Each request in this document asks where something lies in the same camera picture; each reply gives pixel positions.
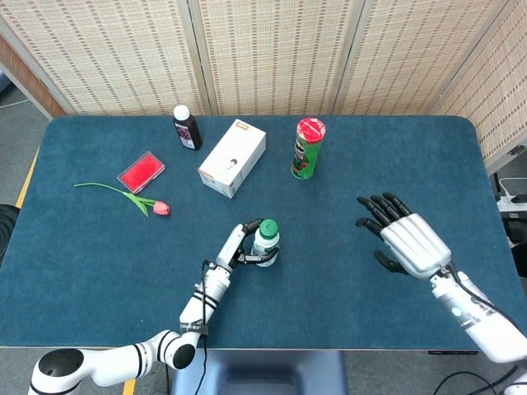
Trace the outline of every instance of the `product box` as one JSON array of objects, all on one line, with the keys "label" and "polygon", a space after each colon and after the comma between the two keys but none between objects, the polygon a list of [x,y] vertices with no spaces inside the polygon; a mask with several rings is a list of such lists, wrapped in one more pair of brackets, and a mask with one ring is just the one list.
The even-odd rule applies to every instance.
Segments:
[{"label": "product box", "polygon": [[264,151],[265,132],[237,119],[199,166],[199,176],[232,198]]}]

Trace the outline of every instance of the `green can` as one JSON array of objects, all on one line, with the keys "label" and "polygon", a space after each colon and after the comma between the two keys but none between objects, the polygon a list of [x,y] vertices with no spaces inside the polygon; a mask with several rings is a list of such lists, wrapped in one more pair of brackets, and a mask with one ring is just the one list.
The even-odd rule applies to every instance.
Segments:
[{"label": "green can", "polygon": [[315,172],[325,134],[326,127],[317,118],[304,118],[296,125],[295,156],[291,172],[298,179],[308,179]]}]

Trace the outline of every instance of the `table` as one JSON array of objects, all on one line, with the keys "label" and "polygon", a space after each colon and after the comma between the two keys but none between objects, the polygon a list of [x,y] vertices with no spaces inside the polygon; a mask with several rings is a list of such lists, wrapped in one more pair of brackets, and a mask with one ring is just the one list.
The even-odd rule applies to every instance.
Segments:
[{"label": "table", "polygon": [[[239,267],[210,322],[213,348],[473,349],[426,281],[387,272],[381,242],[354,226],[357,196],[390,191],[420,213],[489,298],[526,328],[527,313],[476,133],[458,117],[324,116],[315,176],[290,166],[299,116],[240,117],[268,149],[232,200],[197,168],[233,117],[198,117],[200,151],[170,117],[67,117],[47,128],[0,268],[0,344],[122,346],[179,329],[179,314],[232,228],[281,226],[268,268]],[[169,203],[146,218],[112,184],[149,150],[166,170],[141,195]]]}]

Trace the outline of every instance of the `white robotic arm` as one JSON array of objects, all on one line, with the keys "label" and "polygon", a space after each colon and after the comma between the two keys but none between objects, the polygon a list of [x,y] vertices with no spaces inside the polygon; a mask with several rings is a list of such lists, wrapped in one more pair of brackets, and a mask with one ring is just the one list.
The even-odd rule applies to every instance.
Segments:
[{"label": "white robotic arm", "polygon": [[235,227],[216,263],[205,261],[208,270],[203,280],[195,285],[196,291],[180,315],[180,335],[166,330],[145,342],[111,350],[68,348],[51,351],[36,363],[28,393],[73,395],[77,393],[79,383],[88,376],[97,385],[108,387],[148,374],[155,361],[173,369],[186,368],[194,358],[199,338],[208,334],[208,320],[231,284],[232,271],[238,264],[264,263],[277,254],[278,248],[264,256],[245,255],[243,241],[259,228],[261,222],[255,220]]},{"label": "white robotic arm", "polygon": [[[464,273],[456,271],[449,248],[434,230],[393,194],[383,196],[357,199],[378,222],[361,218],[356,225],[383,239],[398,259],[392,261],[375,251],[380,264],[391,272],[428,279],[432,294],[490,360],[506,363],[527,358],[527,338]],[[516,380],[520,381],[527,381],[527,375]],[[527,386],[509,387],[505,394],[527,394]]]}]

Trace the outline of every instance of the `floor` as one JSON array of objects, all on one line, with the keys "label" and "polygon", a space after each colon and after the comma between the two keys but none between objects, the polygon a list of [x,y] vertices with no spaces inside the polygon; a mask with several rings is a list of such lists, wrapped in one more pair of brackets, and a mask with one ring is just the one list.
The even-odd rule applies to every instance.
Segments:
[{"label": "floor", "polygon": [[[24,99],[17,88],[10,86],[0,94],[0,107]],[[0,203],[16,202],[47,123],[31,103],[0,109]],[[527,176],[527,154],[511,162],[499,176]],[[513,181],[506,186],[510,193],[527,193],[527,181]],[[48,350],[0,348],[2,393],[27,393],[33,366]],[[428,355],[425,351],[349,351],[346,363],[350,395],[432,394],[439,382],[455,371],[469,370],[493,381],[511,367],[493,364],[481,354]],[[481,386],[479,379],[460,375],[449,380],[439,394],[463,394]],[[90,380],[84,380],[79,393],[118,395],[123,393],[123,386],[98,388]],[[165,371],[157,366],[147,377],[139,379],[135,393],[166,394]]]}]

